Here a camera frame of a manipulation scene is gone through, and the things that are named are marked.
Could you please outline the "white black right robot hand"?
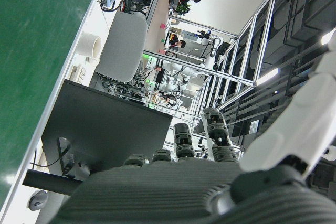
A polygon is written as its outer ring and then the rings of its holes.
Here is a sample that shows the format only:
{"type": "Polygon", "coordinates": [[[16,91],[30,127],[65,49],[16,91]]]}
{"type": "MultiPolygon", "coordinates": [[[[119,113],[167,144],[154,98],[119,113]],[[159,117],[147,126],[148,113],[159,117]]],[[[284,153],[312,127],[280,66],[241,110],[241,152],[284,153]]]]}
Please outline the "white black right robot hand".
{"type": "Polygon", "coordinates": [[[335,139],[335,37],[314,75],[241,159],[225,121],[203,113],[212,159],[124,165],[83,182],[52,223],[335,223],[306,177],[335,139]]]}

